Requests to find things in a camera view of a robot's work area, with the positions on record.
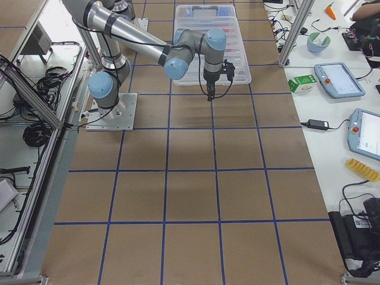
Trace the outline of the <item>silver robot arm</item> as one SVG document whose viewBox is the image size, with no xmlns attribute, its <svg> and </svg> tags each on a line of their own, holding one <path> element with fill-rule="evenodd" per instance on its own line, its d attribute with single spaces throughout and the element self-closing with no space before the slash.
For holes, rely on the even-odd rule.
<svg viewBox="0 0 380 285">
<path fill-rule="evenodd" d="M 103 69 L 90 77 L 88 88 L 103 121 L 120 118 L 126 109 L 119 89 L 130 73 L 130 64 L 121 53 L 121 43 L 157 61 L 172 80 L 186 74 L 194 56 L 203 57 L 204 70 L 198 75 L 206 81 L 204 94 L 209 101 L 216 98 L 215 83 L 222 74 L 233 81 L 234 67 L 224 58 L 227 37 L 222 29 L 202 33 L 180 28 L 169 44 L 133 24 L 133 13 L 114 12 L 104 1 L 64 1 L 63 4 L 80 31 L 97 33 Z"/>
</svg>

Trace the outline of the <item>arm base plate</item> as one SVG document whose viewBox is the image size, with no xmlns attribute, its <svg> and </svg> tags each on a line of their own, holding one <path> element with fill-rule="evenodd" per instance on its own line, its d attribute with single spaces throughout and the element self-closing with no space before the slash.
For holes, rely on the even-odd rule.
<svg viewBox="0 0 380 285">
<path fill-rule="evenodd" d="M 134 129 L 137 93 L 119 93 L 119 103 L 104 118 L 107 110 L 98 107 L 93 99 L 92 108 L 97 109 L 88 116 L 90 122 L 85 126 L 87 131 L 132 131 Z"/>
<path fill-rule="evenodd" d="M 147 31 L 148 30 L 148 18 L 135 18 L 133 20 L 133 23 L 141 30 Z"/>
</svg>

